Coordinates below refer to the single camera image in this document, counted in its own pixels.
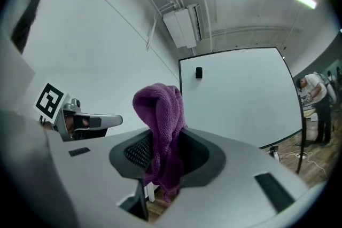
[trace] white ceiling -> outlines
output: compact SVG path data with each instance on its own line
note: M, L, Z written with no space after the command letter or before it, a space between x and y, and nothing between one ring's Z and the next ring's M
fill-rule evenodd
M209 33L204 0L183 1L185 6L201 5L205 29ZM313 37L332 21L333 24L330 26L334 30L331 32L337 33L339 29L339 23L328 1L316 1L318 6L312 10L295 0L207 0L213 33L213 50L276 46L286 56L287 64L297 64L298 70L301 67L298 66L298 59L310 50ZM158 7L162 7L167 0L154 2ZM330 36L327 35L319 49L315 47L317 53L311 54L312 57L317 58L329 46L332 41ZM198 43L198 54L210 51L209 39ZM312 61L306 60L302 65L303 69Z

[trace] black pants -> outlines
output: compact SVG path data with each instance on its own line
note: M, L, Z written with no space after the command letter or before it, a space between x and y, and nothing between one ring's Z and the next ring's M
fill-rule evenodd
M315 104L315 109L318 116L318 137L316 140L323 141L323 135L325 135L324 141L328 143L331 136L331 112L328 94Z

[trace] whiteboard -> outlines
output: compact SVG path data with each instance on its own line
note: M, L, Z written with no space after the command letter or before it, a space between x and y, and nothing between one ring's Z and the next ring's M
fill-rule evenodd
M196 67L203 78L196 79ZM257 147L301 130L298 95L276 48L243 49L180 60L186 124Z

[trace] black rubber pad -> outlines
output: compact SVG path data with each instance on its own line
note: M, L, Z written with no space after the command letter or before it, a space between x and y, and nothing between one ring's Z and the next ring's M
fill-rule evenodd
M90 149L87 148L87 147L83 147L83 148L71 150L71 151L69 151L69 154L70 154L71 157L75 157L75 156L84 154L86 152L90 152Z
M278 213L294 203L294 199L270 173L254 178Z

